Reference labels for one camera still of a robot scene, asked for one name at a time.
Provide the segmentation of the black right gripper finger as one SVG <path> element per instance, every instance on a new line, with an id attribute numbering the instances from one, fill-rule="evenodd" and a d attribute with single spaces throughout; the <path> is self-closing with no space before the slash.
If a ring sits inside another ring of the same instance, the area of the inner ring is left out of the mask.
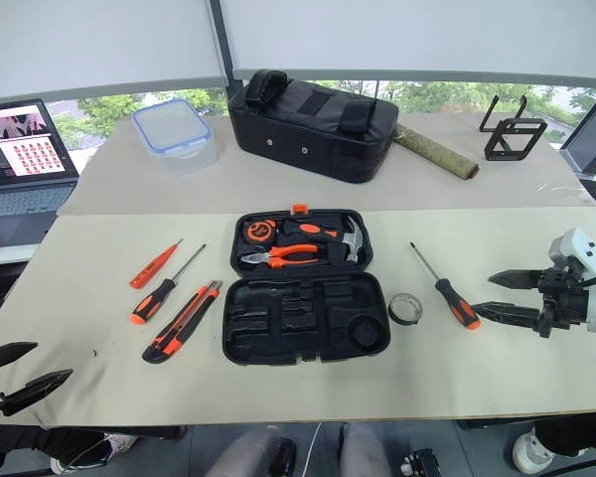
<path id="1" fill-rule="evenodd" d="M 471 308 L 488 320 L 529 329 L 536 327 L 540 316 L 538 309 L 498 301 L 475 304 Z"/>
<path id="2" fill-rule="evenodd" d="M 542 270 L 509 269 L 488 277 L 488 281 L 508 289 L 538 288 Z"/>

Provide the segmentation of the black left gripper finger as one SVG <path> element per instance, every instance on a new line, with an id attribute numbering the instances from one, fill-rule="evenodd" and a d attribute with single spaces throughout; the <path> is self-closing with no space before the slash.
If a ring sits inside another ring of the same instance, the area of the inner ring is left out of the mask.
<path id="1" fill-rule="evenodd" d="M 2 413 L 5 416 L 11 416 L 47 397 L 58 389 L 73 372 L 73 369 L 50 372 L 26 383 L 22 389 L 3 398 Z"/>
<path id="2" fill-rule="evenodd" d="M 19 360 L 37 346 L 36 342 L 14 342 L 0 346 L 0 368 Z"/>

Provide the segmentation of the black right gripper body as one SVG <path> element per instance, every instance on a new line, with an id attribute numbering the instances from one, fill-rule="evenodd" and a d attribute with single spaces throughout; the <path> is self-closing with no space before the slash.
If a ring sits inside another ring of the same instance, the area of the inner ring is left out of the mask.
<path id="1" fill-rule="evenodd" d="M 570 267 L 552 267 L 542 273 L 537 290 L 543 306 L 535 328 L 540 337 L 548 338 L 554 328 L 568 330 L 586 321 L 588 291 L 582 282 L 582 275 Z"/>

